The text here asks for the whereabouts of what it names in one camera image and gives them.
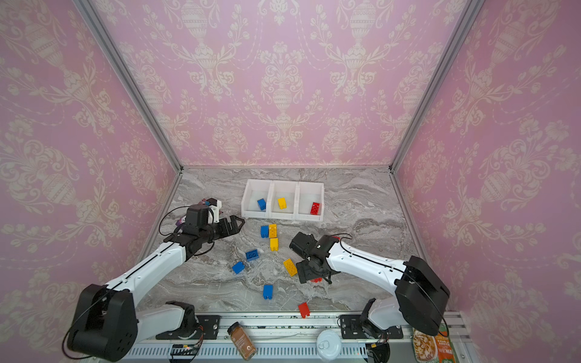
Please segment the small circuit board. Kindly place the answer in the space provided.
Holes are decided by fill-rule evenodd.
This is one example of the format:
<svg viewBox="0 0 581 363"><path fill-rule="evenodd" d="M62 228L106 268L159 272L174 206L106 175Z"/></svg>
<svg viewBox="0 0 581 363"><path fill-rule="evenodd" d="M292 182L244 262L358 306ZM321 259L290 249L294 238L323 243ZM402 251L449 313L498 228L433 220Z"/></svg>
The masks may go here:
<svg viewBox="0 0 581 363"><path fill-rule="evenodd" d="M174 344L172 345L170 356L196 356L200 350L199 345L191 345L191 344Z"/></svg>

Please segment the blue lego beside yellow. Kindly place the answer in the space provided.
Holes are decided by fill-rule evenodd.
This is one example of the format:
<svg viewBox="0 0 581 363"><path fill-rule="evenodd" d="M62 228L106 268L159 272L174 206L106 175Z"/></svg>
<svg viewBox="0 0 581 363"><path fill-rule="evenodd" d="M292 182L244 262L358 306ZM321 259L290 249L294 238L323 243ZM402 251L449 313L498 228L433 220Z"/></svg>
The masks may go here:
<svg viewBox="0 0 581 363"><path fill-rule="evenodd" d="M268 238L269 237L269 226L263 225L260 227L260 236L261 238Z"/></svg>

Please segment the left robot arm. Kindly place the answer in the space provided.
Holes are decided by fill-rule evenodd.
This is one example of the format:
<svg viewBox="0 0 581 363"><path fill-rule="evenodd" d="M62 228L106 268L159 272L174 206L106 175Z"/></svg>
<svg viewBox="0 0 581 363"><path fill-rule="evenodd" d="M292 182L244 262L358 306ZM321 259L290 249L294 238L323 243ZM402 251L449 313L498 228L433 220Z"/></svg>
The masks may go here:
<svg viewBox="0 0 581 363"><path fill-rule="evenodd" d="M79 295L71 326L61 351L71 360L100 358L119 361L136 343L167 334L179 340L204 339L204 327L192 304L171 300L144 312L141 300L170 272L193 257L202 247L238 234L245 220L220 217L220 201L193 204L183 223L165 235L160 246L144 260L106 284L90 284Z"/></svg>

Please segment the yellow long lego lower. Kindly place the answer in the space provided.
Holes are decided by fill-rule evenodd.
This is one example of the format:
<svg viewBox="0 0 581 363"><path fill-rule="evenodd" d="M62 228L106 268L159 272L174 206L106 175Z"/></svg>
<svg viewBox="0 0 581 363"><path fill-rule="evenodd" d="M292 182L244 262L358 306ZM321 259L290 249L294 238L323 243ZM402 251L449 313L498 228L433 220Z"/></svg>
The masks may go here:
<svg viewBox="0 0 581 363"><path fill-rule="evenodd" d="M298 274L298 270L291 259L287 259L283 262L283 266L286 269L287 273L293 277Z"/></svg>

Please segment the white three-compartment bin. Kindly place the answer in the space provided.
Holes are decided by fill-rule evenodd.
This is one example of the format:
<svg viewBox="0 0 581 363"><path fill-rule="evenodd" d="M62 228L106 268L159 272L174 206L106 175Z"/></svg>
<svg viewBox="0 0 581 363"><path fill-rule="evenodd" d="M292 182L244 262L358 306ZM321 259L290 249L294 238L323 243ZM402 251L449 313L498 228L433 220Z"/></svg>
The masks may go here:
<svg viewBox="0 0 581 363"><path fill-rule="evenodd" d="M324 213L320 182L248 179L241 201L245 218L322 222Z"/></svg>

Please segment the aluminium front rail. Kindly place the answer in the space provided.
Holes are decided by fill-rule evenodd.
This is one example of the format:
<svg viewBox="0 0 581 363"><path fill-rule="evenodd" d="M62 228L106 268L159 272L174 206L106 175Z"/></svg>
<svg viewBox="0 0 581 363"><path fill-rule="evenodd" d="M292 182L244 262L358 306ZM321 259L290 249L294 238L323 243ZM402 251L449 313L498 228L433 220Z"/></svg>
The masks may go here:
<svg viewBox="0 0 581 363"><path fill-rule="evenodd" d="M254 362L323 362L316 353L316 340L324 330L337 333L342 342L339 357L331 362L417 362L414 357L413 329L402 328L404 338L399 340L344 340L338 324L341 315L358 315L358 312L312 312L302 319L299 312L216 312L202 315L221 316L216 340L145 340L125 344L121 349L122 362L214 362L238 361L243 358L231 341L227 330L239 322L251 338L257 352ZM194 357L171 357L174 344L199 345Z"/></svg>

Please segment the yellow square lego centre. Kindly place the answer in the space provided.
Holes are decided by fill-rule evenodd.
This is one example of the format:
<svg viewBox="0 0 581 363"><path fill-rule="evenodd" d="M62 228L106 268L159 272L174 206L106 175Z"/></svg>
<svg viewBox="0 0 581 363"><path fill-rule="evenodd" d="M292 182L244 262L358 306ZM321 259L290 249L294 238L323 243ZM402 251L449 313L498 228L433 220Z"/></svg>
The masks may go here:
<svg viewBox="0 0 581 363"><path fill-rule="evenodd" d="M271 251L278 251L279 249L278 238L276 237L271 238L269 242L269 247Z"/></svg>

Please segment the white round lid cup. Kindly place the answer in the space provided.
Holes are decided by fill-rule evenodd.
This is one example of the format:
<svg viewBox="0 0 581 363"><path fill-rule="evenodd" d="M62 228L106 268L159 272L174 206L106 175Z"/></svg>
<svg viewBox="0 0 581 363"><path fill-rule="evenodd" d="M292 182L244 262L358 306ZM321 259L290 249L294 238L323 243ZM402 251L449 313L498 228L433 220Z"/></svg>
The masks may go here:
<svg viewBox="0 0 581 363"><path fill-rule="evenodd" d="M323 362L336 360L342 350L340 336L328 329L322 331L316 340L316 353Z"/></svg>

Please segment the red lego table edge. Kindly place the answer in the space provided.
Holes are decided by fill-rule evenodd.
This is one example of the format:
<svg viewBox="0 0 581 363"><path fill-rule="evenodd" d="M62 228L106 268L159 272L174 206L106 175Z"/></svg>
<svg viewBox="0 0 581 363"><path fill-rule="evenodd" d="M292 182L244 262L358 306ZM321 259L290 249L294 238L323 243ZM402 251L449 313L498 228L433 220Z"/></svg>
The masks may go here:
<svg viewBox="0 0 581 363"><path fill-rule="evenodd" d="M310 316L310 308L306 302L301 303L298 306L298 309L302 319L306 319L307 317Z"/></svg>

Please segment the blue lego bottom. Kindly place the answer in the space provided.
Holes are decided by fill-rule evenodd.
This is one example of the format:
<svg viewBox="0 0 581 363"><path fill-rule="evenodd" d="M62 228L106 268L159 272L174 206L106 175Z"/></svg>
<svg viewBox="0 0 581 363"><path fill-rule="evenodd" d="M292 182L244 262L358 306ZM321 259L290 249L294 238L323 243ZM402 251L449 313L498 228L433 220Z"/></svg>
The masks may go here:
<svg viewBox="0 0 581 363"><path fill-rule="evenodd" d="M265 284L263 286L263 299L270 300L273 298L273 286L271 284Z"/></svg>

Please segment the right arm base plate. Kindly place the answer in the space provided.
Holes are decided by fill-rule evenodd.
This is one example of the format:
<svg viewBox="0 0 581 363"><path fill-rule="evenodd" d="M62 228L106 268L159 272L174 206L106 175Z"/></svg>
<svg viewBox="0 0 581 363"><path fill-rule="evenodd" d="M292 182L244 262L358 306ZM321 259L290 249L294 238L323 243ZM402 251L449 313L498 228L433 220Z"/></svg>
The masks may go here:
<svg viewBox="0 0 581 363"><path fill-rule="evenodd" d="M402 328L393 326L382 331L371 322L362 322L359 315L341 315L338 324L341 337L344 340L399 340L404 338Z"/></svg>

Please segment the green noodle packet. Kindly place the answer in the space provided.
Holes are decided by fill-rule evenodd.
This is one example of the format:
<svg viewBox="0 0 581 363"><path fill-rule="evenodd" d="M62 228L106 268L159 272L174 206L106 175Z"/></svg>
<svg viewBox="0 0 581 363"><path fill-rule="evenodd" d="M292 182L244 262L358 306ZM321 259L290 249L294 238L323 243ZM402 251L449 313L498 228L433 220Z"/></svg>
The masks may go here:
<svg viewBox="0 0 581 363"><path fill-rule="evenodd" d="M442 323L436 336L429 336L416 329L412 336L413 352L418 363L455 363L458 361L449 339L449 331Z"/></svg>

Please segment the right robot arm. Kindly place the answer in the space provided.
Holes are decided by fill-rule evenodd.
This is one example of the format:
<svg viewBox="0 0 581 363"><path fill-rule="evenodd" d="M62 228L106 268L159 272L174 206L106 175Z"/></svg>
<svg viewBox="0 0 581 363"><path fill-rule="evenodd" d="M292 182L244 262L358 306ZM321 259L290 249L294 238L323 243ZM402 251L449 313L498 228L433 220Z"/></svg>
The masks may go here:
<svg viewBox="0 0 581 363"><path fill-rule="evenodd" d="M317 240L311 234L297 233L289 248L302 258L297 264L300 283L346 273L376 285L389 298L372 298L359 316L365 334L382 337L392 327L409 325L435 337L449 335L444 317L450 290L428 263L420 257L395 260L356 249L347 242L347 233L326 234Z"/></svg>

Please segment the red long lego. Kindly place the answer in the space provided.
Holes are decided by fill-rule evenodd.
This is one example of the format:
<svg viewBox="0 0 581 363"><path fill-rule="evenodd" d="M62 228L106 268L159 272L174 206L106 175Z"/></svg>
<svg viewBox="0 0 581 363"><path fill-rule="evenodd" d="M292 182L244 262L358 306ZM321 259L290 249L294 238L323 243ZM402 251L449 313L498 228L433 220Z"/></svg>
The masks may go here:
<svg viewBox="0 0 581 363"><path fill-rule="evenodd" d="M320 212L320 203L313 202L310 210L310 214L313 216L318 216Z"/></svg>

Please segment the yellow long lego upright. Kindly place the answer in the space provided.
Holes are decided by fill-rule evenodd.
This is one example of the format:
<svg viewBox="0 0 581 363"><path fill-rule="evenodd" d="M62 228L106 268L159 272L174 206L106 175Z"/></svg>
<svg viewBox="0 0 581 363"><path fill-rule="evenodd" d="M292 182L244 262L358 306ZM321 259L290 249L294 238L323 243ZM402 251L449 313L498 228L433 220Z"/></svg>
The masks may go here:
<svg viewBox="0 0 581 363"><path fill-rule="evenodd" d="M269 238L277 238L278 237L278 226L276 224L269 225Z"/></svg>

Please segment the brown spice jar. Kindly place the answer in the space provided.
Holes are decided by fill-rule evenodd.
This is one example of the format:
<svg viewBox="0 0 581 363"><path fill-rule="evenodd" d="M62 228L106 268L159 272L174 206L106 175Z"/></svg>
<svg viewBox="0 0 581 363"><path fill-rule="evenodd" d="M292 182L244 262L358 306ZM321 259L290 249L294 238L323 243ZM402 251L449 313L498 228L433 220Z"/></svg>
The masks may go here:
<svg viewBox="0 0 581 363"><path fill-rule="evenodd" d="M249 361L255 356L257 348L239 322L233 323L227 333L243 360Z"/></svg>

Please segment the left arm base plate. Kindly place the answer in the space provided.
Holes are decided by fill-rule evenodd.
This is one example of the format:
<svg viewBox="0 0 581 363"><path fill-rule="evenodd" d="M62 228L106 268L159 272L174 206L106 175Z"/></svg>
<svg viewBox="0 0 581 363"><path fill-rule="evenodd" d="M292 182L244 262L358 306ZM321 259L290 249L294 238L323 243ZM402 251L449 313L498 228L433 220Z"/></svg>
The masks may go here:
<svg viewBox="0 0 581 363"><path fill-rule="evenodd" d="M221 316L202 315L187 319L175 331L158 334L156 340L216 340Z"/></svg>

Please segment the blue studded lego centre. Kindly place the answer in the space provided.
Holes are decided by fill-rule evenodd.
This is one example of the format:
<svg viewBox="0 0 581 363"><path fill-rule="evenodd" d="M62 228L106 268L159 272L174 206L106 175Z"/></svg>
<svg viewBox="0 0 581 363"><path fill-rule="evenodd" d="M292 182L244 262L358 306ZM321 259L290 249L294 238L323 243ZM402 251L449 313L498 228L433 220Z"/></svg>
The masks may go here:
<svg viewBox="0 0 581 363"><path fill-rule="evenodd" d="M260 258L260 254L259 254L259 251L257 249L246 252L245 256L246 256L246 260L248 262L251 262L251 261L254 261L254 260L257 260L258 258Z"/></svg>

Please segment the purple snack bag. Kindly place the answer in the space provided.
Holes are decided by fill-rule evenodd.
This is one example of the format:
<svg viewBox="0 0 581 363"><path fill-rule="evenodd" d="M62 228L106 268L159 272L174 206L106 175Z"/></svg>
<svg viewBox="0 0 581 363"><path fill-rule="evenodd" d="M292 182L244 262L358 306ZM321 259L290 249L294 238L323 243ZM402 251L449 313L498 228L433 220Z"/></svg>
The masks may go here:
<svg viewBox="0 0 581 363"><path fill-rule="evenodd" d="M185 223L186 223L186 216L183 216L181 219L176 221L176 228L174 231L180 233L180 231L183 230Z"/></svg>

